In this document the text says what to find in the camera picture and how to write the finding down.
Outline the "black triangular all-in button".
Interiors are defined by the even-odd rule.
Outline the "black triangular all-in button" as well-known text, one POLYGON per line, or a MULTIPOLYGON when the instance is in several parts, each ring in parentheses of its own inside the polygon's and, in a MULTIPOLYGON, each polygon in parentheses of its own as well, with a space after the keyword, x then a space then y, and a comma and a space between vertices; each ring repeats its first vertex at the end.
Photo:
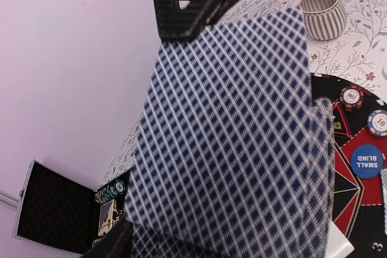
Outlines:
POLYGON ((333 117, 335 136, 351 138, 350 127, 340 103, 335 103, 333 105, 333 117))

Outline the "blue white chip stack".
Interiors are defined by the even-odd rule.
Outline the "blue white chip stack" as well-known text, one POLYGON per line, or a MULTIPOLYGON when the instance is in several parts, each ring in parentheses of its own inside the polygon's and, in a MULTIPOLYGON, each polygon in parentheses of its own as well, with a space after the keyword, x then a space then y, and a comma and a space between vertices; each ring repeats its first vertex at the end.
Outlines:
POLYGON ((368 130, 377 137, 385 137, 387 132, 387 112, 375 110, 369 114, 367 119, 368 130))

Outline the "blue playing card deck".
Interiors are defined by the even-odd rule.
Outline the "blue playing card deck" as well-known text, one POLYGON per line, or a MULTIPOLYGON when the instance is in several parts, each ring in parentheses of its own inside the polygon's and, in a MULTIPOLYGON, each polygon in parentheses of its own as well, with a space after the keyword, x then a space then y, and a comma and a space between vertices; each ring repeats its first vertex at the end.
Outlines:
POLYGON ((132 257, 323 257, 332 114, 298 7, 164 41, 125 204, 132 257))

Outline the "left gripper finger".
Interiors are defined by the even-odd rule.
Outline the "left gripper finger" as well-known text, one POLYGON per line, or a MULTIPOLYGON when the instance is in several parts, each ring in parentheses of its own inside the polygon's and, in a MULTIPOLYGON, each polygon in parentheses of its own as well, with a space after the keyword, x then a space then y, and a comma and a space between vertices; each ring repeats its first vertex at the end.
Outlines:
POLYGON ((125 258, 132 252, 133 223, 125 218, 81 258, 125 258))

